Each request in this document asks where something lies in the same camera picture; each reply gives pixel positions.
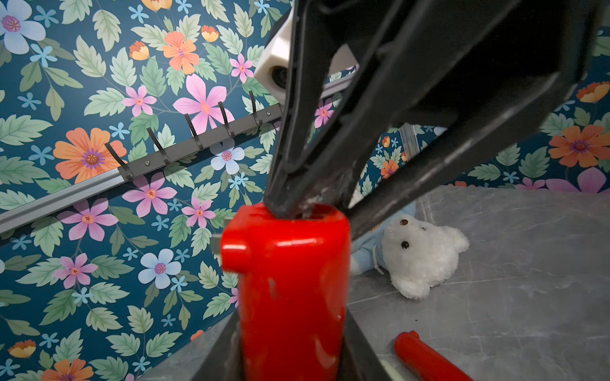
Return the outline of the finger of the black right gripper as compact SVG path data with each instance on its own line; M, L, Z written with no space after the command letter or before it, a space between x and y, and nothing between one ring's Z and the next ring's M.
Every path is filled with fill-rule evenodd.
M288 66L265 68L273 82L283 81L282 125L264 198L275 217L301 217L317 203L348 207L377 139L404 106L399 66L409 14L407 1L294 2L270 43L287 45ZM344 48L356 72L324 117L323 88Z
M351 237L361 237L408 203L532 135L571 93L571 84L558 73L508 81L350 208Z

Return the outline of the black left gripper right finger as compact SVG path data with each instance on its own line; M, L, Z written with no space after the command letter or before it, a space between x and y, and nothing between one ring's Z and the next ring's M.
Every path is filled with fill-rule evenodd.
M346 311L339 362L341 381L390 381L351 312Z

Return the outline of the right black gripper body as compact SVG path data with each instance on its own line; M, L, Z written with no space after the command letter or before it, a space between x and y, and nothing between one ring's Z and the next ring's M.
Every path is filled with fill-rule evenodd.
M602 1L394 1L381 123L535 129L585 73Z

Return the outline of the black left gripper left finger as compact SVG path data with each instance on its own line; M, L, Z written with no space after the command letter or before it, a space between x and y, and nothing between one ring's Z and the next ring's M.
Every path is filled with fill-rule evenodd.
M238 312L233 312L208 352L204 362L191 377L191 381L243 380L243 356L239 321Z

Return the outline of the red flashlight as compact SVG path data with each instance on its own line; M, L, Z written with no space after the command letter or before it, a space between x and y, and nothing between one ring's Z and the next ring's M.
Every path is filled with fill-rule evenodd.
M394 350L401 362L424 381L473 381L459 367L425 344L416 331L400 333Z
M350 228L333 206L308 218L243 206L224 229L222 268L238 274L247 380L335 380L349 285Z

